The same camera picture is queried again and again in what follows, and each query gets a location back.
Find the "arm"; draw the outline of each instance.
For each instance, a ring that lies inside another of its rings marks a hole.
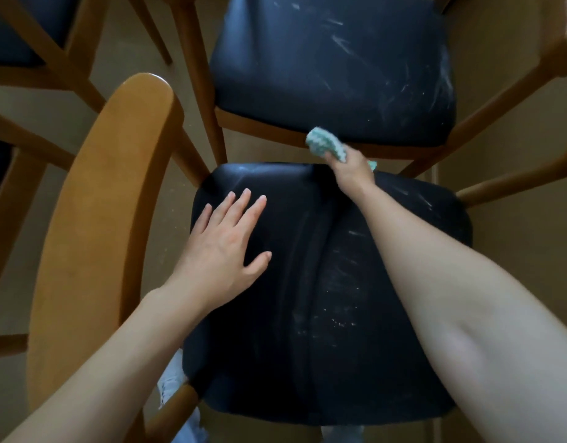
[[[111,338],[5,440],[116,442],[123,438],[162,370],[191,330],[213,309],[247,289],[270,252],[243,266],[250,233],[266,205],[244,214],[246,190],[230,193],[214,213],[206,206],[173,275],[150,292]]]
[[[429,361],[488,441],[567,441],[567,328],[493,261],[327,156],[360,208]]]

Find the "pinky finger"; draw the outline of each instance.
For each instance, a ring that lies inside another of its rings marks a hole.
[[[195,225],[191,230],[191,234],[200,234],[206,230],[211,217],[211,209],[211,205],[206,204],[204,209],[201,211],[201,214],[197,218],[197,221],[195,221]]]

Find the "wooden chair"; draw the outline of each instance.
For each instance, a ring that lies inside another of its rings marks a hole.
[[[165,81],[138,74],[111,96],[84,142],[62,188],[35,288],[27,361],[31,410],[138,305],[148,231],[169,158],[194,186],[210,176],[182,129],[183,118]],[[474,207],[565,177],[567,153],[457,197]],[[149,423],[140,413],[130,438],[171,441],[198,402],[195,389],[182,386]]]
[[[111,0],[54,0],[55,5],[49,5],[51,0],[24,1],[0,0],[0,17],[7,23],[0,24],[0,41],[7,41],[0,43],[0,86],[72,90],[100,112],[105,98],[88,78]],[[170,65],[171,56],[146,3],[129,2]]]
[[[48,163],[69,170],[74,155],[0,116],[0,275]],[[0,357],[22,353],[27,335],[0,336]]]

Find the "cleaning cloth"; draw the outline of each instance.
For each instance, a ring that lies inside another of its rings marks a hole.
[[[314,155],[324,157],[325,152],[329,151],[341,163],[347,162],[347,152],[345,152],[343,144],[339,141],[339,138],[327,130],[315,127],[306,135],[306,144]],[[375,170],[378,164],[371,160],[368,160],[368,163],[372,170]]]

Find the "floor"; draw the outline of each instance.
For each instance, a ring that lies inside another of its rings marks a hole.
[[[185,110],[184,128],[207,165],[215,166],[201,124],[168,10],[147,0],[175,63],[164,66],[126,0],[113,0],[91,80],[105,97],[133,73],[166,79]],[[227,0],[199,0],[197,8],[210,51]],[[458,116],[464,118],[538,59],[537,0],[459,0],[448,15]],[[0,87],[0,113],[72,152],[79,150],[95,114],[72,93]],[[231,161],[315,161],[306,150],[226,131]],[[541,89],[464,149],[440,164],[440,183],[457,190],[510,170],[531,168],[567,148],[567,78]],[[384,162],[396,172],[404,162]],[[0,333],[27,331],[39,254],[64,172],[49,168],[0,283]],[[165,177],[147,247],[142,290],[169,275],[186,239],[194,190],[173,164]],[[501,264],[567,324],[567,181],[470,210],[475,248]],[[25,357],[0,359],[0,439],[26,415]],[[147,415],[158,403],[155,394]],[[317,442],[318,430],[231,417],[202,409],[212,442]],[[456,441],[473,441],[464,419],[450,424]],[[376,426],[366,441],[422,442],[421,424]]]

